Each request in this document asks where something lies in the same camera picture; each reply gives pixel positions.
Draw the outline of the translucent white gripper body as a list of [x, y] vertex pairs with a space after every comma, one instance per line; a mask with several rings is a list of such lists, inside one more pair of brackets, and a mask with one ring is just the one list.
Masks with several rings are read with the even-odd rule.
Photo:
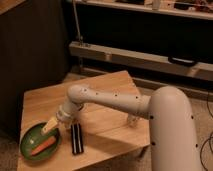
[[74, 114], [73, 112], [67, 112], [63, 108], [59, 108], [59, 110], [56, 112], [56, 118], [59, 122], [64, 124], [66, 129], [69, 129], [73, 123]]

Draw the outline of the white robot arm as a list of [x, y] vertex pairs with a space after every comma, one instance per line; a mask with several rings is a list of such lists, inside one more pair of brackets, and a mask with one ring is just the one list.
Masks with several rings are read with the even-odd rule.
[[85, 103], [147, 119], [153, 171], [202, 171], [191, 104], [180, 89], [164, 86], [145, 96], [102, 92], [74, 85], [68, 89], [67, 100], [42, 132], [49, 133], [60, 122], [72, 122]]

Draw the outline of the translucent tan gripper finger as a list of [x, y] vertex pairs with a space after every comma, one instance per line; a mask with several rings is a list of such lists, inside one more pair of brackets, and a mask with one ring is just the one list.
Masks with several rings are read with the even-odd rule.
[[58, 126], [58, 119], [56, 117], [51, 117], [50, 120], [41, 129], [41, 134], [46, 135], [51, 130], [55, 129], [57, 126]]

